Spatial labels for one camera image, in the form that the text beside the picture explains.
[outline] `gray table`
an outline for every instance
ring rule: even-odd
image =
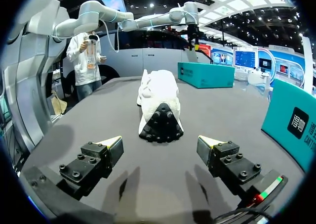
[[[262,174],[276,169],[289,182],[274,201],[279,210],[304,174],[296,162],[261,130],[268,101],[256,90],[235,83],[232,89],[198,90],[178,82],[184,135],[170,144],[148,143],[138,137],[141,110],[136,105],[140,78],[115,79],[76,105],[58,121],[28,158],[32,165],[58,166],[76,158],[88,141],[123,137],[125,153],[108,179],[102,179],[81,202],[116,214],[117,223],[158,220],[188,223],[207,220],[237,207],[220,179],[214,179],[196,153],[198,135],[232,140]],[[119,201],[119,190],[126,181]]]

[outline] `white car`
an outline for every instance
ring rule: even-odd
[[[131,32],[110,31],[108,35],[99,34],[102,55],[107,57],[105,65],[99,65],[102,84],[118,77],[142,76],[144,69],[150,73],[157,70],[168,70],[178,74],[178,62],[188,62],[185,48],[189,43],[163,30],[136,30]],[[210,63],[211,58],[204,52],[197,51],[198,62]],[[62,85],[65,94],[77,96],[73,64],[65,57],[61,63]]]

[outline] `person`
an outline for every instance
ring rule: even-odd
[[[97,42],[91,42],[90,35],[95,35]],[[100,38],[94,31],[72,37],[67,58],[74,64],[77,94],[81,101],[102,85],[98,63],[104,63],[106,58],[101,56]]]

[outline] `jeans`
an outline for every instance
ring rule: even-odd
[[[85,85],[76,86],[79,101],[91,95],[96,89],[102,86],[101,81],[91,82]]]

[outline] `monitor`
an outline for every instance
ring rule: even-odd
[[[256,53],[251,51],[236,51],[235,65],[254,68],[256,65]]]
[[[259,58],[259,67],[271,70],[272,69],[272,61],[265,58]]]
[[[214,63],[220,63],[220,61],[221,61],[221,54],[220,53],[214,53],[213,54],[213,61],[214,61]]]
[[[221,64],[226,64],[227,63],[227,55],[226,54],[221,54]]]
[[[280,65],[280,72],[288,74],[288,67],[284,65]]]
[[[227,55],[227,65],[232,65],[232,64],[233,64],[233,56]]]

